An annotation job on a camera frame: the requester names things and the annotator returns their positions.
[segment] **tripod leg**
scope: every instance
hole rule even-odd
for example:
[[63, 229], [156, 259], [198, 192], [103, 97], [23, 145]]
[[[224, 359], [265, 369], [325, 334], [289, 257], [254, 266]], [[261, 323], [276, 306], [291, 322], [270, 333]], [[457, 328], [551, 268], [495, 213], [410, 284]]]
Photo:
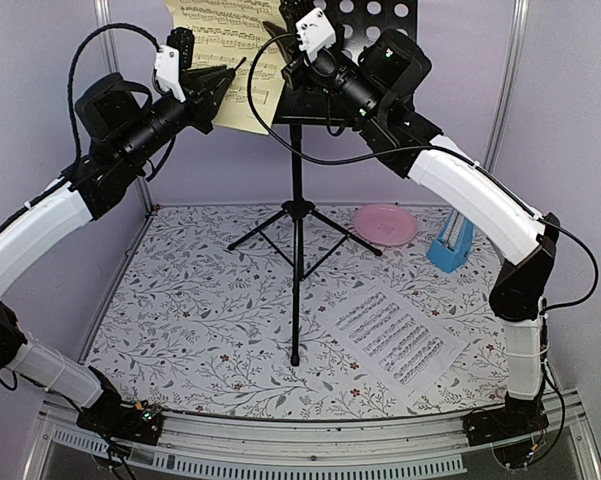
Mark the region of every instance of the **tripod leg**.
[[321, 214], [317, 210], [314, 210], [313, 212], [311, 212], [311, 215], [313, 215], [314, 217], [316, 217], [322, 223], [326, 223], [328, 226], [330, 226], [334, 230], [337, 230], [341, 234], [343, 234], [346, 237], [350, 238], [351, 240], [353, 240], [354, 242], [356, 242], [358, 245], [363, 246], [364, 248], [366, 248], [367, 250], [369, 250], [371, 253], [373, 253], [376, 257], [381, 257], [382, 256], [382, 250], [379, 250], [376, 247], [374, 247], [373, 245], [371, 245], [370, 243], [365, 242], [360, 237], [358, 237], [357, 235], [354, 235], [349, 230], [347, 230], [346, 228], [344, 228], [342, 225], [339, 225], [336, 222], [334, 222], [333, 220], [331, 220], [329, 217], [325, 217], [323, 214]]
[[300, 283], [304, 275], [304, 232], [301, 218], [293, 222], [293, 318], [291, 325], [291, 366], [300, 365]]
[[236, 240], [235, 242], [233, 242], [231, 245], [229, 245], [227, 247], [227, 249], [229, 249], [229, 250], [235, 250], [237, 247], [239, 247], [244, 242], [246, 242], [247, 240], [249, 240], [255, 234], [257, 234], [258, 232], [261, 232], [262, 230], [264, 230], [265, 228], [267, 228], [272, 223], [277, 222], [282, 217], [284, 217], [286, 214], [287, 214], [287, 212], [285, 212], [284, 210], [280, 210], [273, 217], [265, 220], [260, 225], [258, 225], [256, 228], [254, 228], [253, 230], [251, 230], [250, 232], [246, 233], [245, 235], [243, 235], [242, 237], [240, 237], [238, 240]]

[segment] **floral pattern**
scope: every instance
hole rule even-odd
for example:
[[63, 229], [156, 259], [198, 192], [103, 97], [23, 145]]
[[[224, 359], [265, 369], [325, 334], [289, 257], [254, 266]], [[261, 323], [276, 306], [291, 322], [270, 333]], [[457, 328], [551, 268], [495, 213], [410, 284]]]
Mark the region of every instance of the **floral pattern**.
[[[334, 419], [441, 413], [498, 402], [507, 365], [499, 322], [487, 295], [499, 269], [476, 233], [469, 261], [453, 274], [426, 253], [447, 208], [412, 207], [419, 232], [408, 245], [375, 257], [345, 242], [302, 286], [301, 364], [293, 368], [291, 267], [261, 238], [234, 252], [226, 246], [264, 220], [267, 207], [159, 210], [125, 273], [87, 362], [126, 399], [244, 417]], [[350, 207], [323, 208], [351, 227]], [[339, 235], [305, 222], [307, 264]], [[267, 234], [291, 255], [286, 218]], [[321, 327], [349, 293], [385, 282], [469, 346], [412, 409]]]

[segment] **yellow sheet music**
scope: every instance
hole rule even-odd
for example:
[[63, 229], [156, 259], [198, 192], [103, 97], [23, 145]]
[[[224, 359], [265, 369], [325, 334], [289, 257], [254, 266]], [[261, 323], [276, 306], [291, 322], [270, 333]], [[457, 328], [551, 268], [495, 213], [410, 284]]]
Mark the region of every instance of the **yellow sheet music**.
[[[247, 73], [256, 52], [269, 39], [262, 26], [268, 20], [284, 27], [278, 12], [279, 0], [165, 0], [176, 27], [190, 28], [195, 37], [193, 68], [226, 64], [235, 66], [242, 57], [247, 61], [237, 76], [215, 125], [266, 133], [247, 103]], [[254, 75], [253, 100], [260, 116], [271, 125], [284, 80], [280, 70], [285, 63], [275, 45], [261, 57]]]

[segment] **tripod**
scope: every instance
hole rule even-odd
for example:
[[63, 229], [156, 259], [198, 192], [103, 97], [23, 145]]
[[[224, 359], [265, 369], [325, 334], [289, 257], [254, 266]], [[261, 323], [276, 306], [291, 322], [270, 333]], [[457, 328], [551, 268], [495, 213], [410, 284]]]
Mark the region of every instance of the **tripod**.
[[[291, 134], [291, 145], [294, 150], [302, 151], [302, 126], [298, 124], [289, 125]], [[314, 203], [305, 200], [302, 194], [302, 158], [295, 153], [291, 154], [291, 175], [293, 183], [293, 200], [282, 204], [282, 209], [262, 222], [256, 228], [233, 242], [227, 248], [235, 250], [254, 235], [259, 234], [271, 247], [293, 267], [293, 311], [292, 311], [292, 337], [291, 337], [291, 365], [300, 365], [299, 336], [300, 336], [300, 283], [311, 275], [322, 263], [331, 256], [347, 239], [362, 245], [364, 248], [380, 256], [382, 252], [369, 243], [354, 235], [342, 225], [337, 224], [330, 218], [316, 210]], [[273, 241], [264, 233], [264, 230], [275, 222], [289, 215], [293, 220], [293, 260], [291, 260]], [[311, 215], [322, 223], [328, 225], [343, 235], [338, 243], [318, 260], [309, 270], [305, 272], [304, 265], [304, 219]]]

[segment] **white wall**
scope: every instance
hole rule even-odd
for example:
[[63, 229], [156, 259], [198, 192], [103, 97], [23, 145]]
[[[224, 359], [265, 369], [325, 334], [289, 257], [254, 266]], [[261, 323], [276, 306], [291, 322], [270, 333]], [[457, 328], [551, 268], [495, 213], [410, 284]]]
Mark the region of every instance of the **white wall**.
[[[552, 211], [601, 268], [601, 0], [531, 0], [520, 72], [497, 176]], [[562, 237], [550, 302], [589, 288], [587, 257]], [[551, 360], [576, 386], [601, 449], [601, 273], [585, 305], [551, 314]]]
[[[73, 160], [67, 72], [75, 48], [95, 28], [89, 1], [0, 1], [0, 224]], [[76, 92], [104, 73], [95, 42], [78, 68]], [[21, 328], [76, 358], [141, 222], [140, 202], [131, 189], [116, 211], [35, 264], [5, 297]], [[15, 393], [0, 387], [0, 480], [21, 477], [42, 400], [35, 388], [21, 383]]]
[[[513, 1], [421, 0], [418, 42], [433, 70], [416, 94], [418, 111], [438, 124], [475, 158], [486, 151], [507, 55]], [[114, 21], [147, 28], [161, 42], [172, 28], [163, 0], [112, 0]], [[121, 70], [147, 82], [152, 53], [142, 39], [116, 38]], [[323, 158], [369, 153], [357, 134], [332, 139], [324, 128], [306, 128], [305, 148]], [[165, 168], [151, 185], [164, 204], [281, 202], [291, 193], [290, 158], [272, 139], [228, 129], [208, 137], [178, 137]], [[318, 202], [437, 202], [400, 180], [378, 161], [347, 167], [307, 165], [305, 193]]]

